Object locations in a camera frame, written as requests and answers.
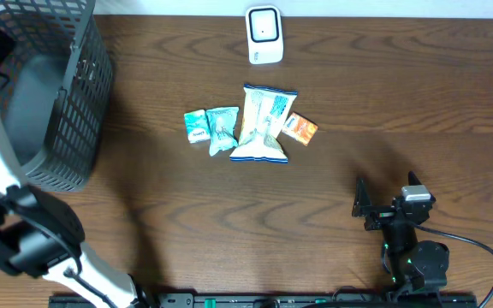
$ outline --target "white plug-in device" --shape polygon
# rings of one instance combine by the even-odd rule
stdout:
[[[273,5],[252,7],[246,12],[248,59],[252,64],[282,60],[281,13]]]

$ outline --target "blue snack packet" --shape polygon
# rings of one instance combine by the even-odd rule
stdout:
[[[206,111],[211,129],[211,147],[209,154],[226,151],[237,146],[233,135],[239,107],[220,107]]]
[[[204,110],[197,110],[184,114],[187,139],[189,143],[205,141],[211,138],[209,123],[206,121]]]

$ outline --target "wooden table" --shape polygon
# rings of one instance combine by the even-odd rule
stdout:
[[[426,226],[493,247],[493,21],[284,18],[284,60],[267,66],[248,62],[243,18],[96,21],[115,88],[89,185],[58,196],[98,254],[140,282],[200,293],[390,284],[382,235],[351,217],[354,183],[363,175],[385,204],[410,169],[437,197]],[[289,165],[188,144],[184,112],[242,108],[245,82],[297,90],[292,110],[319,125],[307,147],[279,137]],[[447,290],[483,299],[488,252],[419,238],[450,248]],[[0,272],[0,306],[44,307],[65,291]]]

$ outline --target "green led light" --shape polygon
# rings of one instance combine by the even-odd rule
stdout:
[[[216,308],[215,299],[205,299],[205,308]]]

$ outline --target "small candy packet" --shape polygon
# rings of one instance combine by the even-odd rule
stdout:
[[[245,85],[244,90],[245,110],[239,146],[229,159],[288,163],[276,138],[298,92],[250,85]]]
[[[239,107],[220,107],[206,111],[211,128],[211,147],[209,154],[226,151],[237,146],[233,135]]]
[[[308,121],[305,117],[293,112],[282,127],[282,132],[307,146],[318,126]]]
[[[204,110],[197,110],[184,114],[187,139],[189,143],[205,141],[211,138],[209,123],[206,121]]]

